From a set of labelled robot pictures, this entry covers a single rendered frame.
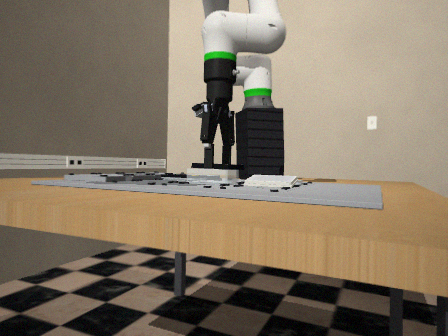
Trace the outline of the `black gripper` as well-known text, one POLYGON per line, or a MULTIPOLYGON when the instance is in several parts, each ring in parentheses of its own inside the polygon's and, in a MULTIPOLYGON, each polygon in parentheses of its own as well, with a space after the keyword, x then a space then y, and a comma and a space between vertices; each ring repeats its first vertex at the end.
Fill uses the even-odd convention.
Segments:
POLYGON ((202 105, 200 134, 200 140, 204 144, 204 168, 214 167, 213 142, 218 124, 224 145, 222 146, 222 164, 231 164, 231 149, 235 143, 235 112, 229 110, 229 102, 233 100, 233 83, 225 80, 208 81, 206 100, 210 102, 202 105))

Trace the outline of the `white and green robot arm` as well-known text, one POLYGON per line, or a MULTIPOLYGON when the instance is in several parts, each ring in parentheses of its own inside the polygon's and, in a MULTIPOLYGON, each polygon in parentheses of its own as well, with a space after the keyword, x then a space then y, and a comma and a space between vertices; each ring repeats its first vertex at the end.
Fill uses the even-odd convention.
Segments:
POLYGON ((263 54, 276 52, 286 38, 277 0, 248 0, 250 14, 229 12, 229 0, 202 3, 204 82, 225 80, 243 86, 242 110, 276 108, 271 100, 271 59, 263 54), (237 56, 239 52, 259 54, 237 56))

